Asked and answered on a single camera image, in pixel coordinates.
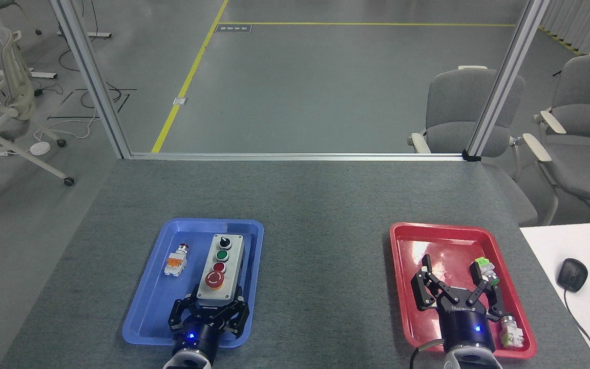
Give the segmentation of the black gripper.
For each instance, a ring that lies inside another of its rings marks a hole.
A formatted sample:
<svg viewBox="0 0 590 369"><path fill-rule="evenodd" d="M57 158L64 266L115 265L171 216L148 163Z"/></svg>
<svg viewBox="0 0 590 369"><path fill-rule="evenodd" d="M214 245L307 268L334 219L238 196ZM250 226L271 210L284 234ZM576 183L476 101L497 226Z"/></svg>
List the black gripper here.
<svg viewBox="0 0 590 369"><path fill-rule="evenodd" d="M495 351L495 344L487 319L498 322L505 316L501 303L499 276L494 265L472 265L471 277L475 284L473 292L454 290L445 285L432 273L431 257L425 254L422 266L411 280L412 292L417 310L436 309L439 315L441 338L444 339L444 352L449 353L457 346L481 346ZM453 293L459 301L454 301ZM485 293L489 307L484 307L478 299Z"/></svg>
<svg viewBox="0 0 590 369"><path fill-rule="evenodd" d="M180 356L178 362L213 362L223 331L240 338L249 313L241 287L236 287L234 298L222 308L200 309L197 295L176 299L168 317L174 334L173 356Z"/></svg>

